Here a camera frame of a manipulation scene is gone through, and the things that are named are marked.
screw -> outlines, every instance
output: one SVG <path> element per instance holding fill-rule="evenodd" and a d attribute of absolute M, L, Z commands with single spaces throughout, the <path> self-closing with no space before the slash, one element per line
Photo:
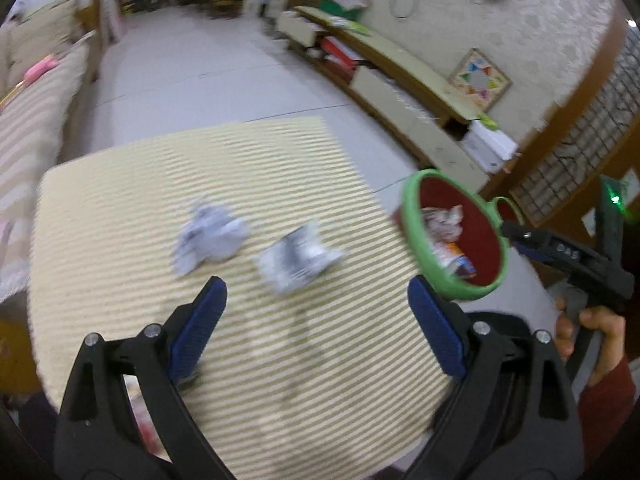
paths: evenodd
<path fill-rule="evenodd" d="M 536 339 L 543 345 L 551 343 L 551 334 L 546 330 L 538 330 L 536 332 Z"/>
<path fill-rule="evenodd" d="M 100 339 L 100 336 L 95 333 L 95 332 L 91 332 L 90 334 L 87 334 L 86 337 L 84 338 L 84 344 L 87 346 L 93 346 L 95 345 Z"/>
<path fill-rule="evenodd" d="M 160 331 L 162 327 L 158 325 L 158 323 L 152 323 L 150 325 L 145 326 L 145 335 L 147 337 L 158 337 L 160 335 Z"/>
<path fill-rule="evenodd" d="M 487 335 L 491 332 L 491 327 L 484 321 L 476 321 L 474 323 L 474 332 L 480 335 Z"/>

pink object on sofa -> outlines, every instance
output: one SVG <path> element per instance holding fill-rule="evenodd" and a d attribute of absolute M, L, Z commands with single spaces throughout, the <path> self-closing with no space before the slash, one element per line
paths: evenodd
<path fill-rule="evenodd" d="M 27 72 L 24 73 L 22 80 L 25 85 L 30 85 L 40 79 L 49 70 L 57 67 L 59 64 L 60 62 L 55 57 L 49 55 L 28 69 Z"/>

striped tablecloth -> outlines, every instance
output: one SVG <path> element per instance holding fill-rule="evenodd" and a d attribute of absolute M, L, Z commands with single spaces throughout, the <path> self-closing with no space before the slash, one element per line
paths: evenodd
<path fill-rule="evenodd" d="M 176 279 L 171 252 L 201 198 L 246 217 L 225 264 Z M 318 219 L 348 256 L 276 297 L 260 250 Z M 417 267 L 321 120 L 228 124 L 144 140 L 56 167 L 42 181 L 30 321 L 53 404 L 82 338 L 132 336 L 191 301 L 212 275 L 228 305 L 184 401 L 241 480 L 352 480 L 424 432 L 447 378 L 406 300 Z"/>

tile floor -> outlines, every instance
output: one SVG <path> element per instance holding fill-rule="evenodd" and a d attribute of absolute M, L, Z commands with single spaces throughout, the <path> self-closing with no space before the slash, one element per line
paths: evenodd
<path fill-rule="evenodd" d="M 231 121 L 321 116 L 385 209 L 413 159 L 342 91 L 265 36 L 256 18 L 167 8 L 127 19 L 106 52 L 81 153 Z"/>

red sleeve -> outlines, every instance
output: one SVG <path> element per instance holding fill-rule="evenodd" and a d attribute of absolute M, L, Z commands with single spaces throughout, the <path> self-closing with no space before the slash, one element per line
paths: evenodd
<path fill-rule="evenodd" d="M 626 357 L 593 388 L 583 391 L 578 414 L 586 466 L 598 457 L 620 430 L 634 408 L 635 396 L 636 386 Z"/>

